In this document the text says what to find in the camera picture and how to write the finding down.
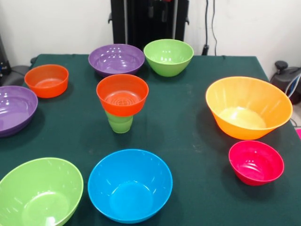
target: bowl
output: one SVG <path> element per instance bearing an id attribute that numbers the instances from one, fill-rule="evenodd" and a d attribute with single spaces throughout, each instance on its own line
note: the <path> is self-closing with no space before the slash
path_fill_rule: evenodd
<path id="1" fill-rule="evenodd" d="M 234 144 L 229 151 L 229 160 L 237 177 L 251 186 L 270 183 L 284 171 L 280 154 L 259 141 L 247 140 Z"/>
<path id="2" fill-rule="evenodd" d="M 284 125 L 292 116 L 289 98 L 272 84 L 249 77 L 215 81 L 206 102 L 222 131 L 241 140 L 254 140 Z"/>
<path id="3" fill-rule="evenodd" d="M 121 117 L 137 114 L 149 93 L 147 83 L 131 74 L 115 74 L 102 79 L 96 88 L 106 112 Z"/>
<path id="4" fill-rule="evenodd" d="M 106 156 L 88 180 L 93 205 L 111 220 L 125 224 L 155 215 L 169 199 L 172 188 L 172 175 L 165 162 L 138 149 Z"/>
<path id="5" fill-rule="evenodd" d="M 27 126 L 37 106 L 38 98 L 30 89 L 0 87 L 0 137 L 11 136 Z"/>
<path id="6" fill-rule="evenodd" d="M 112 74 L 136 74 L 145 57 L 135 46 L 112 44 L 95 49 L 88 60 L 99 75 L 107 77 Z"/>
<path id="7" fill-rule="evenodd" d="M 25 83 L 40 98 L 53 98 L 68 87 L 69 72 L 60 65 L 42 65 L 25 75 Z"/>
<path id="8" fill-rule="evenodd" d="M 181 73 L 193 57 L 193 48 L 175 39 L 152 41 L 144 47 L 150 67 L 159 75 L 172 77 Z"/>
<path id="9" fill-rule="evenodd" d="M 58 158 L 28 161 L 0 181 L 0 225 L 62 226 L 83 193 L 83 178 Z"/>

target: orange bowl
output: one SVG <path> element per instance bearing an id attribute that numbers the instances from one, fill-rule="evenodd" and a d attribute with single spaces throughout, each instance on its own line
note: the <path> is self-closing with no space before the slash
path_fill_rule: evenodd
<path id="1" fill-rule="evenodd" d="M 293 113 L 284 92 L 249 77 L 215 81 L 207 89 L 206 102 L 221 130 L 241 140 L 261 138 L 285 124 Z"/>
<path id="2" fill-rule="evenodd" d="M 105 111 L 115 116 L 128 117 L 141 111 L 149 87 L 135 75 L 114 74 L 98 83 L 96 93 Z"/>
<path id="3" fill-rule="evenodd" d="M 64 93 L 68 87 L 69 72 L 60 65 L 42 65 L 25 75 L 27 86 L 41 98 L 52 98 Z"/>

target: yellow-orange bowl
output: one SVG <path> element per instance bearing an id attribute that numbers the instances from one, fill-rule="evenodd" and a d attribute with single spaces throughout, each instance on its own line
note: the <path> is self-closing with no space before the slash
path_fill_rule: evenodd
<path id="1" fill-rule="evenodd" d="M 254 140 L 284 125 L 292 116 L 290 99 L 276 86 L 250 77 L 212 83 L 206 102 L 217 125 L 231 137 Z"/>

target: dark green table cover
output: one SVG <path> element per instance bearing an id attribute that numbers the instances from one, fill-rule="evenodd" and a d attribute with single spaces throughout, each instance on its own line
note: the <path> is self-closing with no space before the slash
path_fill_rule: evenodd
<path id="1" fill-rule="evenodd" d="M 87 181 L 92 168 L 120 149 L 141 148 L 169 166 L 174 187 L 165 207 L 142 226 L 300 226 L 301 150 L 292 125 L 261 141 L 276 148 L 285 162 L 280 179 L 265 186 L 243 184 L 228 161 L 238 140 L 225 135 L 206 105 L 205 91 L 215 80 L 243 75 L 266 80 L 255 57 L 195 56 L 180 75 L 163 78 L 147 64 L 138 76 L 150 92 L 131 130 L 115 134 L 95 92 L 100 77 L 87 55 L 40 55 L 35 66 L 59 64 L 69 72 L 67 91 L 39 99 L 32 122 L 0 139 L 0 178 L 25 161 L 59 157 L 74 163 L 84 178 L 84 193 L 67 226 L 116 226 L 92 205 Z"/>

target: green bowl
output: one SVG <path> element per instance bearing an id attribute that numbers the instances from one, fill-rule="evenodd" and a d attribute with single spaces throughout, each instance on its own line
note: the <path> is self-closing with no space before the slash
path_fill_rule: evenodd
<path id="1" fill-rule="evenodd" d="M 62 226 L 83 193 L 83 178 L 70 162 L 26 162 L 0 181 L 0 226 Z"/>
<path id="2" fill-rule="evenodd" d="M 193 49 L 183 41 L 160 39 L 144 47 L 151 68 L 159 75 L 172 77 L 181 73 L 193 57 Z"/>

